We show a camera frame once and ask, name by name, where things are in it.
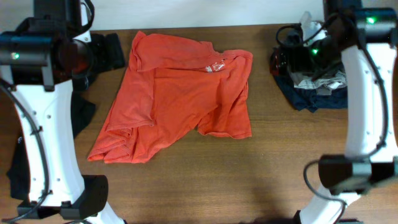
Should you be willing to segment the orange t-shirt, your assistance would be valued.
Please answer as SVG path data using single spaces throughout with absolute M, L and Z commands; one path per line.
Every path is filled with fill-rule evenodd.
M 138 32 L 129 64 L 89 161 L 145 163 L 191 130 L 245 139 L 252 53 Z

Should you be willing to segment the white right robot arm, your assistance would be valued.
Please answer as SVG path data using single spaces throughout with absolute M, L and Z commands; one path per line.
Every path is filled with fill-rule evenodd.
M 348 87 L 345 153 L 313 162 L 320 186 L 291 223 L 343 223 L 348 206 L 371 189 L 397 179 L 392 81 L 397 58 L 395 10 L 366 8 L 361 1 L 325 1 L 327 36 L 304 36 L 311 54 L 339 56 Z

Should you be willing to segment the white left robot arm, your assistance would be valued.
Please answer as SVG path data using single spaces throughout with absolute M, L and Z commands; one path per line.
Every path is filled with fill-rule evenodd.
M 91 1 L 35 1 L 34 15 L 1 34 L 1 90 L 16 107 L 30 172 L 17 223 L 60 215 L 68 223 L 122 223 L 104 175 L 78 167 L 71 121 L 73 80 L 89 72 Z

